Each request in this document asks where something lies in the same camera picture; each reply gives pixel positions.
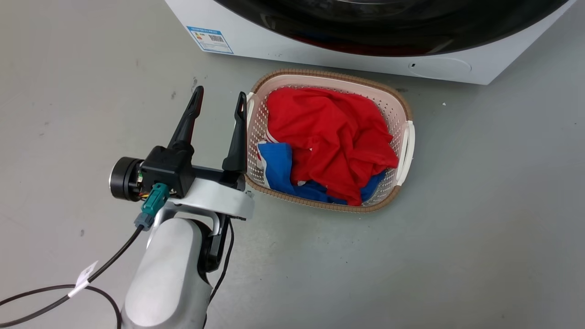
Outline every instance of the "qr code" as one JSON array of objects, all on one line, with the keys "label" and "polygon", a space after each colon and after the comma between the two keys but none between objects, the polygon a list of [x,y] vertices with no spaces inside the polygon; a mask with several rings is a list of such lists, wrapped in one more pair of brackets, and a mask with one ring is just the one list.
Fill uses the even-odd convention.
[{"label": "qr code", "polygon": [[208,35],[208,36],[211,38],[211,41],[223,42],[223,39],[218,35]]}]

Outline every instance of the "white basket handle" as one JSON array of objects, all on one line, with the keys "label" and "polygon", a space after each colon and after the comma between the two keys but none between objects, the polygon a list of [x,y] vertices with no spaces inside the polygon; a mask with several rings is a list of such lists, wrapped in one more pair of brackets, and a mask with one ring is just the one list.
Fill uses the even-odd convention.
[{"label": "white basket handle", "polygon": [[396,185],[398,186],[402,186],[404,180],[406,180],[410,164],[412,163],[412,155],[414,154],[414,124],[409,120],[403,125],[405,126],[404,136],[402,138],[398,168],[396,169]]},{"label": "white basket handle", "polygon": [[258,106],[260,106],[260,98],[253,92],[248,93],[246,96],[247,106],[248,106],[248,116],[246,118],[246,129],[250,127],[250,122],[252,121],[252,112],[256,110]]}]

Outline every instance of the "black round door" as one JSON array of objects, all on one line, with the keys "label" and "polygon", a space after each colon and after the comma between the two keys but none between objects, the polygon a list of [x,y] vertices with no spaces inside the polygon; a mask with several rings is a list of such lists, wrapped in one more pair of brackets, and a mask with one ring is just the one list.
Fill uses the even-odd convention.
[{"label": "black round door", "polygon": [[216,0],[281,35],[371,56],[450,53],[531,26],[567,0]]}]

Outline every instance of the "energy label sticker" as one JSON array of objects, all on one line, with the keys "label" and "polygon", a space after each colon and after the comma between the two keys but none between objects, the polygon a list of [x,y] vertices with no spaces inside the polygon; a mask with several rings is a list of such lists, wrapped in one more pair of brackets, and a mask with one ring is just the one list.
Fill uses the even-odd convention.
[{"label": "energy label sticker", "polygon": [[233,54],[232,49],[220,31],[194,28],[192,26],[187,26],[187,29],[191,32],[201,50],[205,52]]}]

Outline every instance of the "basket rim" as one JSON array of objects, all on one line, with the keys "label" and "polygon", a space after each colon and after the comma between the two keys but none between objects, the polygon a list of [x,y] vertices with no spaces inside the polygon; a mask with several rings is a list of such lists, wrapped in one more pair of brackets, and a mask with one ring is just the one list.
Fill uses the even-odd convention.
[{"label": "basket rim", "polygon": [[[368,86],[371,88],[375,88],[375,89],[387,92],[387,93],[391,94],[392,96],[396,97],[396,99],[398,100],[400,105],[402,105],[402,108],[404,110],[404,114],[406,116],[407,121],[412,121],[412,111],[410,109],[410,106],[408,105],[408,103],[406,102],[404,97],[402,95],[400,95],[400,93],[396,89],[391,88],[385,84],[378,83],[376,81],[372,81],[372,80],[368,80],[368,79],[364,79],[364,78],[359,78],[359,77],[354,77],[354,76],[350,76],[348,74],[334,73],[334,72],[329,72],[329,71],[308,70],[308,69],[302,69],[302,68],[282,68],[280,70],[276,70],[276,71],[273,71],[271,73],[268,73],[265,76],[263,76],[262,78],[260,78],[258,80],[258,82],[256,82],[256,84],[254,85],[254,87],[252,87],[252,92],[254,94],[257,93],[258,90],[260,89],[260,87],[264,83],[266,83],[267,81],[269,81],[270,79],[272,79],[274,77],[284,76],[284,75],[331,78],[331,79],[346,81],[346,82],[350,82],[350,83],[361,84],[361,85],[365,85],[365,86]],[[319,201],[307,200],[307,199],[299,198],[296,196],[291,196],[289,194],[285,194],[285,193],[282,193],[279,191],[271,190],[265,186],[257,184],[255,181],[253,181],[248,176],[248,174],[246,174],[246,182],[253,189],[255,189],[259,192],[262,192],[264,194],[268,194],[270,196],[277,197],[277,198],[280,198],[283,200],[292,201],[294,203],[308,205],[308,206],[316,207],[316,208],[323,208],[323,209],[329,209],[329,210],[335,210],[335,211],[345,211],[345,212],[350,212],[350,213],[369,213],[371,211],[379,210],[379,209],[387,206],[390,202],[392,202],[393,199],[395,199],[396,196],[398,195],[398,192],[400,192],[400,188],[401,188],[401,186],[398,186],[398,185],[394,186],[392,188],[392,190],[390,191],[390,194],[384,200],[380,201],[379,203],[377,203],[375,205],[369,205],[367,207],[355,207],[355,206],[351,206],[351,205],[323,203],[323,202],[319,202]]]}]

